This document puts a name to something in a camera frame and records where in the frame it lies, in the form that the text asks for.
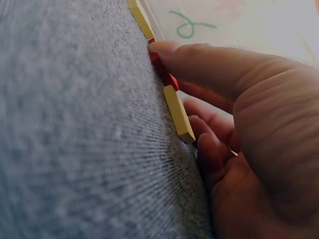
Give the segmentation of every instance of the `toy block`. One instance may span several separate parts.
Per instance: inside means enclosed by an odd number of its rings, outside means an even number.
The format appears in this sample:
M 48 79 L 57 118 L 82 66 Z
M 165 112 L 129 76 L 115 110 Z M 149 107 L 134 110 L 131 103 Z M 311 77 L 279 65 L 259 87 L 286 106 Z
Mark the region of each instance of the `toy block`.
M 189 123 L 184 105 L 172 85 L 165 86 L 163 92 L 173 119 L 177 135 L 188 144 L 195 142 L 195 136 Z
M 149 40 L 149 44 L 151 44 L 153 42 L 155 42 L 155 39 L 151 38 Z M 151 58 L 152 64 L 154 65 L 154 67 L 156 68 L 156 70 L 159 74 L 159 77 L 164 82 L 164 85 L 166 85 L 166 86 L 172 85 L 174 87 L 174 89 L 176 91 L 178 91 L 179 86 L 178 86 L 178 82 L 177 82 L 176 78 L 168 72 L 168 70 L 165 68 L 165 66 L 161 62 L 159 56 L 154 52 L 150 52 L 150 58 Z
M 135 21 L 138 23 L 145 38 L 146 39 L 154 38 L 153 32 L 152 32 L 149 24 L 145 20 L 145 17 L 143 16 L 141 9 L 138 6 L 137 1 L 138 0 L 128 0 L 129 9 L 131 10 L 133 17 L 135 18 Z

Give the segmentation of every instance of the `knit fabric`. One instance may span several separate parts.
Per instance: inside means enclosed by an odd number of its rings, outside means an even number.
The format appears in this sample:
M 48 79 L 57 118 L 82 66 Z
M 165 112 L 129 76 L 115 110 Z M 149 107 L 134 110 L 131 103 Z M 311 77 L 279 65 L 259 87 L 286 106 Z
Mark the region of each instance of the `knit fabric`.
M 126 0 L 0 0 L 0 239 L 212 238 Z

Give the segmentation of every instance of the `fingernail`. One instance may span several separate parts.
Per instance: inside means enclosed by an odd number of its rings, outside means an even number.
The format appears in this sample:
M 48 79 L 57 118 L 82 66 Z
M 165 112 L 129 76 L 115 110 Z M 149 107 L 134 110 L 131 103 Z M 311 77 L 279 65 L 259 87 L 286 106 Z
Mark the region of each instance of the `fingernail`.
M 190 119 L 196 119 L 196 118 L 198 118 L 198 116 L 196 116 L 196 115 L 192 115 L 192 116 L 188 117 L 189 120 Z
M 156 41 L 149 45 L 149 51 L 169 57 L 181 46 L 182 44 L 175 41 Z

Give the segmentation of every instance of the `hand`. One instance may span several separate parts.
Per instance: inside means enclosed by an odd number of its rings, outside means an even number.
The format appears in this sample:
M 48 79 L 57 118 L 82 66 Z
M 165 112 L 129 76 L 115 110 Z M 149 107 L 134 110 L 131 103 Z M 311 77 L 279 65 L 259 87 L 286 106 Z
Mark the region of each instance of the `hand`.
M 182 91 L 233 114 L 184 103 L 217 238 L 319 238 L 319 70 L 206 44 L 149 50 Z

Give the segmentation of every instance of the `red block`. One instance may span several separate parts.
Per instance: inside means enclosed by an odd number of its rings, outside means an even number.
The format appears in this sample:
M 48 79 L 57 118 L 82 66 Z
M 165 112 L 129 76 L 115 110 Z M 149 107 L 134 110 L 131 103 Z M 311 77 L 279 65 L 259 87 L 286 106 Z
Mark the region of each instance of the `red block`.
M 149 44 L 155 42 L 154 38 L 151 38 L 149 40 Z M 161 62 L 159 56 L 154 53 L 154 52 L 150 52 L 150 58 L 152 61 L 152 64 L 154 65 L 155 69 L 157 70 L 159 77 L 161 78 L 161 80 L 164 82 L 164 84 L 166 86 L 168 85 L 172 85 L 173 88 L 178 91 L 179 90 L 179 86 L 177 83 L 177 80 L 174 76 L 172 76 L 168 70 L 165 68 L 165 66 L 163 65 L 163 63 Z

